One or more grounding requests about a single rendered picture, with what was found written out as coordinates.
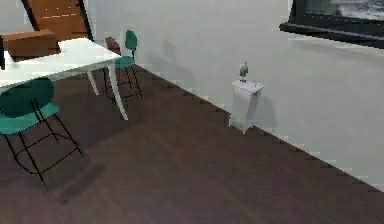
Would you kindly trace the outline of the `brown box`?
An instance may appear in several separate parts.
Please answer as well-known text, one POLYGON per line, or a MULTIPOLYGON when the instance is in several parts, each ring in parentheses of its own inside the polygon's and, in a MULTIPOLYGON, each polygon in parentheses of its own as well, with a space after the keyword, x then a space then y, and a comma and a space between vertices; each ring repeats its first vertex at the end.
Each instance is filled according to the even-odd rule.
POLYGON ((56 34, 50 30, 3 35, 5 49, 14 62, 58 54, 56 34))

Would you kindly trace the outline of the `white stand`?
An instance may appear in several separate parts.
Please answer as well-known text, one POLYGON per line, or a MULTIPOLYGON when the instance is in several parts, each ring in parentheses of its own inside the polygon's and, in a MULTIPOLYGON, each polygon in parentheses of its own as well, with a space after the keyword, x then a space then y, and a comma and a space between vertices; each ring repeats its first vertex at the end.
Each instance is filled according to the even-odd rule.
POLYGON ((264 85, 260 82, 236 80, 233 85, 233 103, 229 126, 243 134, 256 126, 256 107, 264 85))

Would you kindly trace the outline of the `green chair black legs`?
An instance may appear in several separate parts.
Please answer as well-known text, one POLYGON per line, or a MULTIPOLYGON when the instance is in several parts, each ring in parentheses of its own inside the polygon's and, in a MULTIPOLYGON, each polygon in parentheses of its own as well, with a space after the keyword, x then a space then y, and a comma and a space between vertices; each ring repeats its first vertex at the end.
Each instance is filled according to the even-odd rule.
MULTIPOLYGON (((136 88, 136 91, 134 93, 130 94, 129 96, 132 97, 135 95, 139 95, 140 97, 142 97, 142 91, 141 91, 140 85, 138 83, 135 69, 133 68, 133 65, 135 64, 135 52, 136 52, 137 47, 138 47, 138 38, 137 38, 137 35, 135 34, 134 31, 127 30, 125 32, 124 47, 127 50, 131 51, 131 55, 128 56, 128 55, 123 55, 121 53, 120 58, 115 63, 115 66, 117 69, 124 69, 127 76, 129 75, 128 70, 132 71, 133 77, 134 77, 134 82, 132 82, 130 77, 128 76, 127 77, 128 81, 126 83, 129 85, 129 87, 131 89, 136 88)), ((125 82, 118 83, 118 86, 125 85, 126 83, 125 82)))
POLYGON ((52 102, 55 94, 53 81, 47 77, 36 78, 11 87, 0 94, 0 135, 2 135, 18 166, 31 175, 38 175, 46 184, 43 174, 75 151, 83 155, 78 142, 70 134, 60 117, 59 107, 52 102), (50 133, 27 145, 22 132, 35 125, 45 123, 50 133), (30 152, 30 148, 53 137, 69 140, 74 149, 59 160, 41 170, 30 152))

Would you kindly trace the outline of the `small grey figurine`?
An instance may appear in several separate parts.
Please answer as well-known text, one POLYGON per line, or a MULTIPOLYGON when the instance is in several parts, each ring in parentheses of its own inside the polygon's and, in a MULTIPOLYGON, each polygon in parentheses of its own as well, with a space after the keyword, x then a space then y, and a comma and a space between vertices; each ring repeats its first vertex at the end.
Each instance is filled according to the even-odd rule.
POLYGON ((244 64, 242 65, 242 67, 240 68, 240 73, 239 73, 239 75, 240 75, 240 77, 241 77, 241 79, 240 79, 241 82, 243 82, 243 83, 246 82, 246 76, 247 76, 247 74, 248 74, 248 64, 247 64, 247 63, 244 63, 244 64))

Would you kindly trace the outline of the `dark red object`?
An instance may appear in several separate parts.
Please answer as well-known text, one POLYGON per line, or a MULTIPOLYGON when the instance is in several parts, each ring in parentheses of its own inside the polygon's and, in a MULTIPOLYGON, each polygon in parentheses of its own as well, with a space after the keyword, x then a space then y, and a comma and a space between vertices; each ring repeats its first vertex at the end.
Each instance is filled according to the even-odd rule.
POLYGON ((105 40, 106 40, 107 48, 110 51, 112 51, 118 55, 121 54, 120 46, 119 46, 118 42, 113 37, 106 37, 105 40))

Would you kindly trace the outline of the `black framed window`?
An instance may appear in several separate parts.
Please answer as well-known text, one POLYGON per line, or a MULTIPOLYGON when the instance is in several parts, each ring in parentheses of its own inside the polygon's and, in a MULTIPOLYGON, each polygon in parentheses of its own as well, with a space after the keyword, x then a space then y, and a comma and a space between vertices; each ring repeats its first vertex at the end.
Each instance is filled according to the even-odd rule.
POLYGON ((293 0, 279 29, 384 50, 384 0, 293 0))

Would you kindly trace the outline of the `brown wooden door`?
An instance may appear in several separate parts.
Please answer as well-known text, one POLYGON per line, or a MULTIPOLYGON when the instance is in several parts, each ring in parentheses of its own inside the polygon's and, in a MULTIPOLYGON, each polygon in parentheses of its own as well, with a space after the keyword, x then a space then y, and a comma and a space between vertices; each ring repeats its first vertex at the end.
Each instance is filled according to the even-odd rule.
POLYGON ((48 29, 57 39, 93 40, 85 0, 21 0, 35 31, 48 29))

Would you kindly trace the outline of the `white table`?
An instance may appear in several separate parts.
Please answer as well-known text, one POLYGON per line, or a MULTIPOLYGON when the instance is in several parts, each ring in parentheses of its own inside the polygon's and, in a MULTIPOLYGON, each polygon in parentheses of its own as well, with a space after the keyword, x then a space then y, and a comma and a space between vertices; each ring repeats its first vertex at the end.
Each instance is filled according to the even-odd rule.
POLYGON ((61 80, 86 73, 94 93, 99 94, 92 72, 108 69, 115 101, 122 118, 128 119, 117 86, 116 64, 120 55, 92 42, 87 38, 77 38, 59 42, 59 54, 14 62, 7 51, 4 52, 5 69, 0 68, 0 94, 16 85, 40 77, 61 80))

